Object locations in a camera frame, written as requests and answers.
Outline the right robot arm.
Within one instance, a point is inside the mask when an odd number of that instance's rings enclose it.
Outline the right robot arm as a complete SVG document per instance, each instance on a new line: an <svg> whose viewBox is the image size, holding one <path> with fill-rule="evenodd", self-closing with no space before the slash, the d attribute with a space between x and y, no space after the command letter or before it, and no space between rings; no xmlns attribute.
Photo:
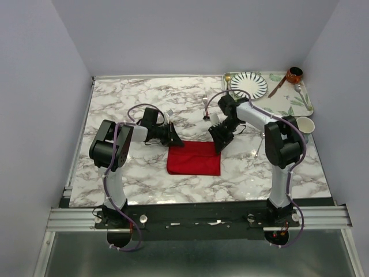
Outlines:
<svg viewBox="0 0 369 277"><path fill-rule="evenodd" d="M242 123L259 128L264 133L265 154L272 165L272 189L267 199L266 221L278 226L292 215L292 170L306 155L306 141L293 116L277 117L252 104L248 98L235 100L226 94L217 105L226 116L220 122L217 115L210 116L209 133L215 151L220 154L234 139L234 131Z"/></svg>

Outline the red cloth napkin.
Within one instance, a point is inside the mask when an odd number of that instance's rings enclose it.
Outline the red cloth napkin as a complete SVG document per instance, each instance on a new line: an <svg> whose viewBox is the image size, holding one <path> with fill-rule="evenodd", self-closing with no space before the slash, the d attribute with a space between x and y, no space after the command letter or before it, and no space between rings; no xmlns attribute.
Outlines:
<svg viewBox="0 0 369 277"><path fill-rule="evenodd" d="M221 155L214 142L184 141L184 146L170 146L167 172L171 175L221 175Z"/></svg>

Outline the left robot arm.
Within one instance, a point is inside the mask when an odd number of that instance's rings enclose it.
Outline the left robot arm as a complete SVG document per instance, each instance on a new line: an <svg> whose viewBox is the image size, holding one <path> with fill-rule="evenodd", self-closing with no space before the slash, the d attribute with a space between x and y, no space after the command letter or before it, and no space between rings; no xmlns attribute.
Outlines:
<svg viewBox="0 0 369 277"><path fill-rule="evenodd" d="M89 157L102 173L105 200L103 207L110 209L108 221L116 228L128 220L124 211L127 197L123 189L122 167L127 161L132 142L148 143L158 140L166 147L184 147L174 124L166 121L163 112L147 105L137 123L103 120L93 139Z"/></svg>

